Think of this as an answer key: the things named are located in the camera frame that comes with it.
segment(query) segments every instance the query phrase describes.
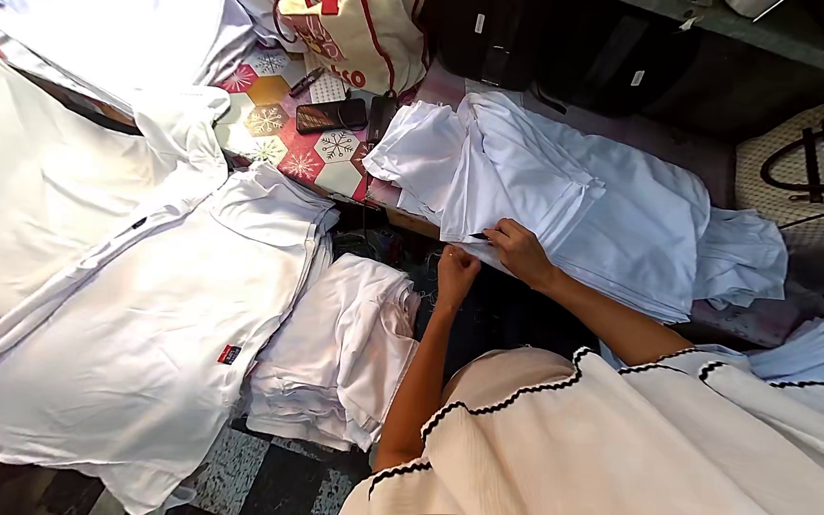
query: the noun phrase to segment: hexagon pattern tablecloth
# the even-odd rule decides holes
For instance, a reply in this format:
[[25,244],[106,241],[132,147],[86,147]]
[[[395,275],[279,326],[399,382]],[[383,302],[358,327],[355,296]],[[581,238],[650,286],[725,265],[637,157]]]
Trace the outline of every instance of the hexagon pattern tablecloth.
[[317,66],[313,56],[308,57],[305,62],[301,54],[255,47],[231,76],[216,84],[231,94],[231,110],[218,121],[215,134],[222,147],[235,154],[251,161],[263,159],[296,181],[361,202],[367,129],[307,135],[295,129],[298,105],[341,95],[335,92],[332,97],[339,82],[325,75],[313,87],[313,100],[311,90],[298,98],[288,96],[288,90]]

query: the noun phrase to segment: black zigzag trim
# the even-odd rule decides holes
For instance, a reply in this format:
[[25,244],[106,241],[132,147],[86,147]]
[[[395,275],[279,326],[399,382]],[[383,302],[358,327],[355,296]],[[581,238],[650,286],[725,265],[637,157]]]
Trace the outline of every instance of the black zigzag trim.
[[661,356],[661,357],[658,357],[657,361],[655,361],[654,363],[659,363],[659,362],[663,361],[664,359],[670,359],[670,357],[682,356],[683,354],[688,354],[688,353],[692,353],[692,352],[704,352],[704,353],[707,353],[708,351],[705,351],[705,350],[699,350],[699,349],[697,349],[697,348],[695,348],[695,347],[689,347],[689,348],[687,348],[687,349],[682,349],[682,350],[680,350],[680,351],[676,351],[676,352],[674,352],[673,354],[667,354],[666,356]]
[[769,382],[769,385],[775,388],[806,388],[807,386],[824,386],[824,381],[778,381],[776,383]]
[[645,370],[650,369],[666,369],[672,370],[674,372],[679,372],[681,374],[685,374],[685,372],[682,370],[674,369],[667,365],[658,365],[657,363],[648,363],[647,365],[641,365],[639,367],[628,367],[626,369],[619,369],[619,374],[624,376],[625,374],[631,374],[632,372],[644,372]]
[[511,404],[514,403],[514,401],[516,401],[524,393],[535,393],[535,392],[540,392],[540,391],[561,390],[561,389],[569,387],[573,384],[576,384],[578,381],[580,381],[580,377],[583,375],[580,372],[580,368],[578,367],[578,363],[580,361],[580,358],[587,356],[589,353],[590,353],[590,350],[589,350],[588,347],[580,347],[578,349],[578,351],[574,353],[574,357],[571,360],[571,363],[574,364],[574,375],[571,376],[570,378],[567,378],[565,381],[560,381],[560,382],[551,383],[551,384],[544,384],[544,385],[520,388],[516,392],[514,392],[514,394],[512,396],[508,397],[505,401],[503,401],[499,404],[495,404],[493,406],[487,406],[485,408],[479,408],[477,410],[470,410],[466,406],[466,404],[464,404],[461,401],[453,402],[452,404],[448,404],[447,406],[444,406],[434,416],[434,418],[431,419],[431,422],[428,422],[428,425],[425,426],[425,428],[421,430],[422,442],[427,442],[428,441],[428,435],[431,434],[431,432],[434,430],[434,428],[438,426],[438,423],[441,420],[443,420],[444,417],[446,417],[448,413],[452,412],[453,410],[455,410],[457,408],[464,408],[467,412],[469,412],[470,415],[485,415],[487,413],[494,413],[494,412],[500,411],[500,410],[510,406]]
[[371,481],[371,487],[367,490],[367,499],[371,500],[371,494],[373,493],[373,488],[377,485],[377,483],[383,481],[387,477],[393,477],[394,475],[401,475],[401,474],[408,474],[409,472],[417,472],[418,470],[430,470],[434,468],[431,466],[431,463],[414,463],[409,466],[400,466],[398,468],[391,468]]
[[699,372],[699,379],[704,381],[708,378],[708,374],[713,372],[717,369],[717,367],[723,367],[726,363],[722,361],[711,361],[708,365],[706,365],[701,371]]

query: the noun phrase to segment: clothing label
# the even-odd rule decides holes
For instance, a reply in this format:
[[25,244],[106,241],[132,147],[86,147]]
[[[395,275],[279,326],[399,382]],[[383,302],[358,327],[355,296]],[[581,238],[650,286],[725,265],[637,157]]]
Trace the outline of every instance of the clothing label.
[[225,365],[231,365],[235,362],[237,355],[240,354],[240,349],[241,347],[225,345],[224,350],[222,351],[222,356],[218,357],[218,362],[223,363]]

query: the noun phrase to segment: tiled floor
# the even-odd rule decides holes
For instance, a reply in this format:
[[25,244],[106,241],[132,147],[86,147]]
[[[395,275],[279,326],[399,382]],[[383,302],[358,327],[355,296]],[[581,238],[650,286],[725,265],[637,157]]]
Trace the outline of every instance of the tiled floor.
[[[225,427],[192,486],[197,497],[168,515],[334,515],[371,469],[366,453],[327,450],[246,430],[243,419]],[[35,515],[123,515],[100,480],[58,471]]]

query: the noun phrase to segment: black bag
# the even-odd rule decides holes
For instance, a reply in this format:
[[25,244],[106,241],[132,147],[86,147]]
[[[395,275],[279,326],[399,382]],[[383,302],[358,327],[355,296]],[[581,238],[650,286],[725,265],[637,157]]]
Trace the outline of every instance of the black bag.
[[637,113],[658,99],[698,52],[700,29],[617,0],[559,4],[542,46],[555,58],[539,68],[539,97],[609,116]]
[[439,61],[475,81],[523,91],[542,58],[550,0],[431,0],[426,22],[438,37]]

